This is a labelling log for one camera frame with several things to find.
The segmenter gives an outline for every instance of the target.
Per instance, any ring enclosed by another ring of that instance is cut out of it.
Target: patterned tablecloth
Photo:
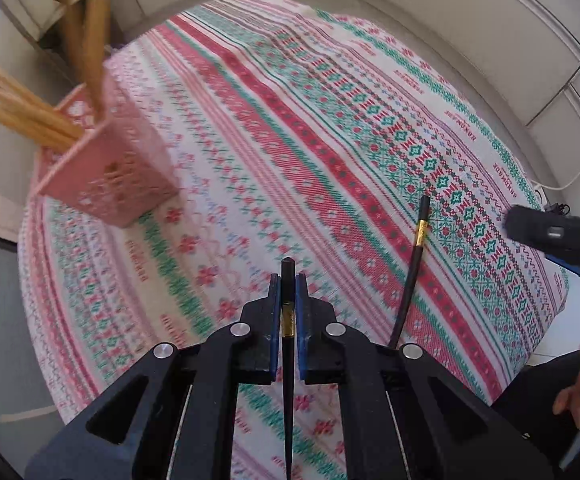
[[[34,347],[70,420],[155,343],[202,341],[292,256],[310,293],[385,344],[419,198],[431,232],[405,335],[492,402],[568,285],[507,241],[538,207],[511,153],[452,86],[364,20],[289,0],[214,0],[109,70],[166,139],[180,194],[120,230],[31,196],[19,254]],[[281,384],[239,391],[233,477],[283,478]],[[295,386],[295,477],[345,476],[339,401]]]

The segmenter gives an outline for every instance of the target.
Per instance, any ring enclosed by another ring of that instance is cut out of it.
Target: pink basket
[[[95,127],[83,86],[58,105],[86,133],[64,155],[39,151],[34,193],[126,227],[179,187],[163,139],[109,75],[103,95],[107,116]]]

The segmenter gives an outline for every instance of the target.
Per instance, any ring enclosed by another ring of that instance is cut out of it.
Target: silver rivet
[[[243,336],[249,334],[249,324],[247,323],[234,323],[230,327],[230,332],[235,336]]]
[[[560,240],[563,238],[563,234],[565,230],[563,227],[550,227],[548,228],[548,238],[552,238],[553,240]]]
[[[333,336],[343,335],[345,333],[345,325],[340,323],[330,323],[326,326],[326,332]]]
[[[154,347],[154,357],[165,359],[174,353],[174,347],[170,343],[161,343]]]
[[[408,359],[419,359],[423,355],[423,349],[419,345],[411,343],[403,347],[403,355]]]

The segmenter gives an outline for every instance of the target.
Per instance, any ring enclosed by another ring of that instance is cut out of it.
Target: black chopstick with gold band
[[[294,260],[281,261],[281,365],[283,367],[283,428],[285,477],[292,475],[292,427],[294,424]]]
[[[406,283],[403,286],[403,294],[401,295],[401,304],[397,313],[397,319],[394,322],[394,328],[390,335],[390,348],[397,348],[401,332],[406,324],[407,311],[409,304],[412,301],[412,294],[414,294],[414,287],[417,285],[417,276],[419,275],[419,267],[421,266],[421,258],[423,256],[423,244],[425,242],[425,231],[427,230],[427,220],[430,215],[430,197],[423,195],[419,202],[419,222],[417,223],[417,233],[415,235],[414,247],[410,256],[410,263],[407,269]]]

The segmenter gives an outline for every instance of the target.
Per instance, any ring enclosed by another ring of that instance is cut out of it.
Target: power cord
[[[545,184],[542,184],[541,182],[536,182],[536,181],[534,181],[534,180],[532,180],[532,179],[529,179],[529,180],[530,180],[530,182],[532,182],[534,185],[536,185],[536,186],[541,186],[541,187],[543,187],[544,189],[550,189],[551,191],[563,191],[563,190],[564,190],[564,189],[566,189],[567,187],[570,187],[572,184],[574,184],[574,182],[575,182],[575,181],[576,181],[576,180],[577,180],[579,177],[580,177],[580,171],[579,171],[579,173],[577,173],[577,174],[575,175],[575,177],[574,177],[574,178],[573,178],[571,181],[569,181],[569,183],[567,183],[565,186],[562,186],[562,187],[550,187],[550,186],[546,186]]]

